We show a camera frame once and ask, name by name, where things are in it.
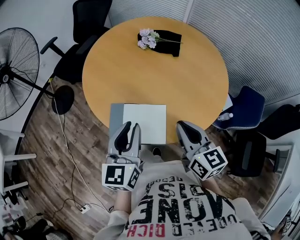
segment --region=black and white marker cube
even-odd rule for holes
[[[201,180],[206,180],[219,174],[227,164],[223,151],[216,147],[194,155],[188,167]]]
[[[117,191],[132,191],[141,170],[135,164],[102,164],[102,185]]]

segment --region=red lettering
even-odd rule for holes
[[[131,225],[128,232],[127,232],[127,237],[129,237],[130,234],[131,234],[130,235],[131,237],[134,237],[135,232],[136,232],[136,225]]]
[[[149,237],[153,237],[153,224],[150,224]]]
[[[155,235],[159,238],[165,237],[165,224],[156,224]]]
[[[143,235],[141,235],[140,233],[138,233],[137,235],[138,235],[139,237],[145,237],[146,234],[147,234],[148,226],[147,226],[147,225],[140,225],[139,228],[141,228],[141,227],[144,228],[144,233],[143,233]]]

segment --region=water bottle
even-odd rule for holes
[[[224,114],[218,116],[217,120],[218,121],[226,121],[226,120],[229,120],[232,117],[233,117],[233,113],[224,113]]]

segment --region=chair armrest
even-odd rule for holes
[[[98,40],[99,36],[97,35],[92,35],[90,36],[82,45],[81,47],[77,50],[76,55],[83,55],[87,51],[91,49],[91,47],[94,45],[94,43]]]
[[[48,50],[48,48],[56,41],[56,39],[57,39],[57,37],[54,37],[48,43],[46,43],[46,45],[42,48],[40,53],[44,54]]]

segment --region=electric fan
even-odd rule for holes
[[[39,51],[34,37],[25,29],[10,28],[0,33],[0,120],[14,115],[29,98],[33,88],[52,97],[52,109],[65,114],[74,92],[62,86],[53,94],[36,85]]]

